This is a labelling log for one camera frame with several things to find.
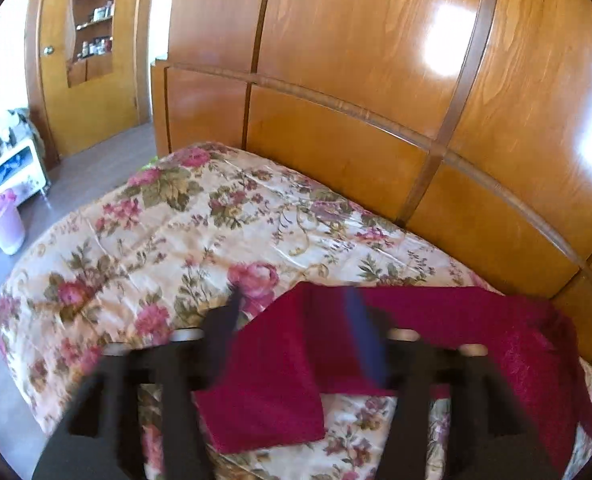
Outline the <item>dark red knitted garment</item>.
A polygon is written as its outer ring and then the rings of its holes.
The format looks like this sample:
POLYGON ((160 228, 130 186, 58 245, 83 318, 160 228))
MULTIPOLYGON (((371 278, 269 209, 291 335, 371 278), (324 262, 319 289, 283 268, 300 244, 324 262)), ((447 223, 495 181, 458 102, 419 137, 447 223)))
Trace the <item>dark red knitted garment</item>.
POLYGON ((215 448, 239 453, 319 440, 327 394, 396 398, 383 479, 422 476, 433 399, 452 402, 453 479, 521 458, 559 477, 576 431, 592 437, 573 323, 480 287, 299 284, 237 334, 197 404, 215 448))

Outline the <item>floral bedspread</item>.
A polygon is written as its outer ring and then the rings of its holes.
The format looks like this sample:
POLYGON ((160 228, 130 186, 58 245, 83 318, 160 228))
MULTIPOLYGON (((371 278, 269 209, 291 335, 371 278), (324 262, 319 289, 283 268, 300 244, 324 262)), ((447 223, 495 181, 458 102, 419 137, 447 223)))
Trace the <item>floral bedspread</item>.
POLYGON ((161 344, 231 285, 251 321, 301 282, 484 286, 422 237, 303 174, 200 143, 49 228, 0 289, 0 342, 51 434, 107 344, 161 344))

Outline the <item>pink white waste bin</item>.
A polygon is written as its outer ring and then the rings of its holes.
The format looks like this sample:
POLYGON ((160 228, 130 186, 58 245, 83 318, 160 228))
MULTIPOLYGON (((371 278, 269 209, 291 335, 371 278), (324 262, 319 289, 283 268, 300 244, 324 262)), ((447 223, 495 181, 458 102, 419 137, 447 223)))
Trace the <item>pink white waste bin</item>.
POLYGON ((0 250, 15 255, 26 238, 26 229, 16 204, 17 195, 11 189, 0 193, 0 250))

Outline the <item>white side table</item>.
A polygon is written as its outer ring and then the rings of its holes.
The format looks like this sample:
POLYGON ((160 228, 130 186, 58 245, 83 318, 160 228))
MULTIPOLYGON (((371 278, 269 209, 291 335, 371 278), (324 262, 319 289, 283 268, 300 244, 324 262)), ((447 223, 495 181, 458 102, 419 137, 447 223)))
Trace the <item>white side table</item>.
POLYGON ((27 108, 5 110, 0 115, 0 194, 15 193, 20 205, 35 194, 45 195, 50 180, 46 149, 27 108))

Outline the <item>wooden headboard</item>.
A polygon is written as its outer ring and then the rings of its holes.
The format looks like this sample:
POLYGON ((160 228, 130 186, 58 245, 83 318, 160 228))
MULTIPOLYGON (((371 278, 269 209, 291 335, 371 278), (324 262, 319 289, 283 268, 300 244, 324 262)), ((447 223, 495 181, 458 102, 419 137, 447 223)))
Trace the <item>wooden headboard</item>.
POLYGON ((156 145, 243 148, 503 292, 592 364, 592 0, 172 0, 156 145))

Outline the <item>wooden shelf cabinet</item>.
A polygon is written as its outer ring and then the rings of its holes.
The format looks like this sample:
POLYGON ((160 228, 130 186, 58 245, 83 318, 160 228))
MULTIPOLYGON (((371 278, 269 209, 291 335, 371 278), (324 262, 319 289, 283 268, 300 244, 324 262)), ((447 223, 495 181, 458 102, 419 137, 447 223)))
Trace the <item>wooden shelf cabinet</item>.
POLYGON ((47 167, 148 122, 150 10, 151 0, 29 0, 26 90, 47 167))

